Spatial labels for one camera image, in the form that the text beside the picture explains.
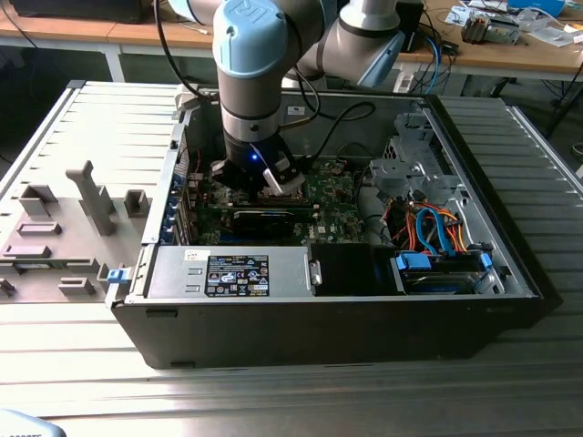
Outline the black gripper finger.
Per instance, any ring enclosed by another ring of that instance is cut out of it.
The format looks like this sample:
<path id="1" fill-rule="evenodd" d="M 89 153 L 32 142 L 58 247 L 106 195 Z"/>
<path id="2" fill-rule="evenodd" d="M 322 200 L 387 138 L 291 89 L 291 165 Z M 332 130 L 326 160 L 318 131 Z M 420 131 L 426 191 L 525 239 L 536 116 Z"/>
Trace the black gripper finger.
<path id="1" fill-rule="evenodd" d="M 213 161 L 210 175 L 213 180 L 235 191 L 240 197 L 251 199 L 251 177 L 228 159 Z"/>

